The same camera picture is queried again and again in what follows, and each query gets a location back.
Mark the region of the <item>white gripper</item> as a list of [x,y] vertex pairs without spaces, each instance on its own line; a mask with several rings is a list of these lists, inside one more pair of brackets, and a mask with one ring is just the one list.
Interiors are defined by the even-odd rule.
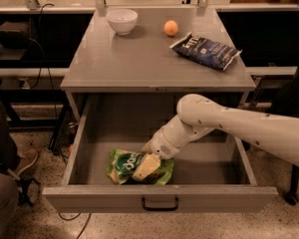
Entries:
[[188,143],[196,141],[211,132],[211,127],[188,125],[179,116],[174,116],[142,147],[142,153],[146,153],[146,155],[133,173],[133,180],[144,180],[160,167],[160,159],[173,158]]

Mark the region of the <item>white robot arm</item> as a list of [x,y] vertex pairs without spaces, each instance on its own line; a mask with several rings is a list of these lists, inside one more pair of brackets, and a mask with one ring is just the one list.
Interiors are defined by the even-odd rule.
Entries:
[[223,107],[197,94],[182,97],[176,115],[143,146],[171,159],[190,142],[219,129],[299,167],[299,119]]

